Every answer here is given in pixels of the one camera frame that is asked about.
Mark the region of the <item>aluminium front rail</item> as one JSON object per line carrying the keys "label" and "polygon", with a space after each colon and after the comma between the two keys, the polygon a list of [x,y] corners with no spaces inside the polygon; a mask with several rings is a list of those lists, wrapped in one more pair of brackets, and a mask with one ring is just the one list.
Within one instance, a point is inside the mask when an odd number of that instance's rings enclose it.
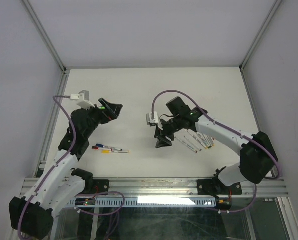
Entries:
{"label": "aluminium front rail", "polygon": [[[207,178],[178,177],[178,178],[117,178],[95,177],[94,179],[109,180],[109,192],[120,192],[126,197],[136,196],[200,196],[197,190],[197,180]],[[263,180],[257,185],[258,198],[289,197],[285,181]]]}

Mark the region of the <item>right frame post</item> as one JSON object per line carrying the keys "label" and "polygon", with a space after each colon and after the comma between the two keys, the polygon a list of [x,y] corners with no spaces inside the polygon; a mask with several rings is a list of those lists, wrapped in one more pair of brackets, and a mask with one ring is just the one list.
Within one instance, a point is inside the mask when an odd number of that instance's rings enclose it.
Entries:
{"label": "right frame post", "polygon": [[270,26],[272,20],[276,16],[276,13],[278,12],[279,8],[281,5],[284,3],[284,0],[275,0],[273,2],[273,5],[271,6],[268,14],[266,15],[263,23],[261,24],[261,27],[259,31],[257,32],[255,38],[252,41],[252,44],[250,48],[248,49],[243,61],[241,62],[239,69],[241,72],[244,71],[246,68],[247,64],[249,63],[250,59],[252,58],[254,52],[256,51],[257,47],[259,46],[262,38],[264,37],[268,27]]}

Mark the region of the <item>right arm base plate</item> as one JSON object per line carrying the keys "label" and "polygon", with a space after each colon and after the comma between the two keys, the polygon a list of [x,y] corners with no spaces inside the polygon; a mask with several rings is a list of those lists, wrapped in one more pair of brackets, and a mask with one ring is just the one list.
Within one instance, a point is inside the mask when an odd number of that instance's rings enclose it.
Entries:
{"label": "right arm base plate", "polygon": [[210,195],[213,197],[216,197],[219,195],[238,196],[243,194],[240,182],[234,183],[231,186],[225,186],[219,180],[208,178],[208,179],[198,179],[196,183],[197,183],[198,195],[201,195],[201,196],[202,195]]}

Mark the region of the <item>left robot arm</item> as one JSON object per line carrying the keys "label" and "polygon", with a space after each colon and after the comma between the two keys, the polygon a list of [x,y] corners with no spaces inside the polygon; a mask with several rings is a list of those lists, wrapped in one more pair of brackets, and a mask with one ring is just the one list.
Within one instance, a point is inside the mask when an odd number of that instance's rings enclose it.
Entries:
{"label": "left robot arm", "polygon": [[52,164],[45,169],[39,180],[23,196],[14,197],[9,203],[11,227],[17,231],[21,240],[42,240],[53,228],[54,221],[78,194],[89,194],[94,188],[93,174],[77,167],[88,149],[89,138],[98,126],[116,120],[123,108],[100,98],[100,106],[87,100],[78,100],[79,109],[69,114],[53,97],[69,122],[64,138]]}

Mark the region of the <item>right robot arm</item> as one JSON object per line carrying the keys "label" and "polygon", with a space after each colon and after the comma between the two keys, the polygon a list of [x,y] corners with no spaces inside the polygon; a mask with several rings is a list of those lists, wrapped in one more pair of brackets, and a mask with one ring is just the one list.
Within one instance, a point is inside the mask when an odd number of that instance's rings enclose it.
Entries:
{"label": "right robot arm", "polygon": [[155,127],[156,148],[172,146],[175,133],[191,130],[216,139],[239,156],[238,163],[216,171],[212,187],[217,193],[223,194],[239,182],[261,183],[278,162],[266,133],[251,134],[229,128],[211,120],[206,110],[198,106],[191,109],[180,97],[175,97],[166,106],[171,113],[168,121],[160,119],[156,111],[146,115],[147,124]]}

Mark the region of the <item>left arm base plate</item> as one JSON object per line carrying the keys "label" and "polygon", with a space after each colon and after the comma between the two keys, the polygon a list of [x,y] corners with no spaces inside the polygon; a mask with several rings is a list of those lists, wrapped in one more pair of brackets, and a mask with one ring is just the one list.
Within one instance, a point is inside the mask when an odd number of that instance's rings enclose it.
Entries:
{"label": "left arm base plate", "polygon": [[110,188],[109,179],[89,179],[85,182],[84,190],[79,195],[95,195],[107,193]]}

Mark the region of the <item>red brown capped pen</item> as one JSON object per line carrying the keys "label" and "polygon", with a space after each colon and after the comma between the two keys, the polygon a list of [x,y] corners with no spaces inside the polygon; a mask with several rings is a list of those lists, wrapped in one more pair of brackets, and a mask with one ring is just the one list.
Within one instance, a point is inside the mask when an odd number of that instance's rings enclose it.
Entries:
{"label": "red brown capped pen", "polygon": [[212,145],[208,142],[208,140],[204,137],[204,135],[202,134],[201,136],[201,140],[204,142],[204,144],[206,145],[206,147],[208,149],[210,149],[212,147]]}

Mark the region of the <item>left frame post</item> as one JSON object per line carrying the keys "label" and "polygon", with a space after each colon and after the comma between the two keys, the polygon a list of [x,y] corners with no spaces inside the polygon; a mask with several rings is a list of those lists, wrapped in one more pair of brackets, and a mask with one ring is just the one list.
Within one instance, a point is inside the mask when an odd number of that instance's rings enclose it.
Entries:
{"label": "left frame post", "polygon": [[44,42],[47,50],[51,54],[52,58],[56,62],[57,66],[60,68],[60,70],[65,73],[67,68],[64,65],[60,55],[58,54],[54,44],[52,43],[47,31],[45,30],[39,16],[37,15],[32,3],[30,0],[20,0],[23,8],[27,12],[30,20],[32,21],[36,31],[38,32],[40,38]]}

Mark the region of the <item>purple pen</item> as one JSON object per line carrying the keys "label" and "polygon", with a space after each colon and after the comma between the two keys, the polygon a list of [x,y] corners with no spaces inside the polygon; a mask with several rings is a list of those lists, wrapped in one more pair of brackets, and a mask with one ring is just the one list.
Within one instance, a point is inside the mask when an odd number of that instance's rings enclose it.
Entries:
{"label": "purple pen", "polygon": [[183,144],[184,146],[186,146],[187,148],[189,148],[192,152],[194,153],[198,153],[198,151],[192,146],[190,145],[189,143],[187,143],[186,141],[184,141],[183,139],[181,138],[178,138],[178,137],[175,137],[175,139],[180,142],[181,144]]}

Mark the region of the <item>frame post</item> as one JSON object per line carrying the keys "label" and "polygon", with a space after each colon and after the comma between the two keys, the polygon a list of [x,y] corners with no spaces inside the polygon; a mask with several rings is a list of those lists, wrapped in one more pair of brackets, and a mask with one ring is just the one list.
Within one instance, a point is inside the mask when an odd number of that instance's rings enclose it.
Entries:
{"label": "frame post", "polygon": [[284,3],[284,0],[275,0],[273,2],[273,5],[271,6],[268,14],[266,15],[263,23],[261,24],[261,27],[259,31],[257,32],[255,38],[252,41],[252,44],[250,48],[248,49],[243,61],[241,62],[239,69],[241,72],[244,71],[246,68],[247,64],[249,63],[250,59],[252,58],[254,52],[256,51],[257,47],[259,46],[262,38],[264,37],[268,27],[270,26],[272,20],[276,16],[276,13],[278,12],[279,8],[281,5]]}
{"label": "frame post", "polygon": [[23,8],[27,12],[30,20],[32,21],[36,31],[38,32],[40,38],[44,42],[47,50],[51,54],[52,58],[56,62],[57,66],[60,68],[60,70],[65,73],[67,68],[64,65],[60,55],[58,54],[54,44],[52,43],[47,31],[45,30],[39,16],[37,15],[32,3],[30,0],[20,0]]}

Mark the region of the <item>pile of capped pens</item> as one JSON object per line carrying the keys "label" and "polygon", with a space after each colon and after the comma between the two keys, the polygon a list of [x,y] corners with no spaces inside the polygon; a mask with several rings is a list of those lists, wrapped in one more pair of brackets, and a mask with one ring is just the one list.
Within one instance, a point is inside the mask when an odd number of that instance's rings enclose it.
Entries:
{"label": "pile of capped pens", "polygon": [[91,147],[93,150],[101,150],[102,153],[104,154],[111,154],[111,153],[124,153],[124,154],[128,154],[130,151],[129,150],[125,150],[122,148],[118,148],[118,147],[112,147],[112,146],[108,146],[108,145],[103,145],[103,144],[95,144]]}

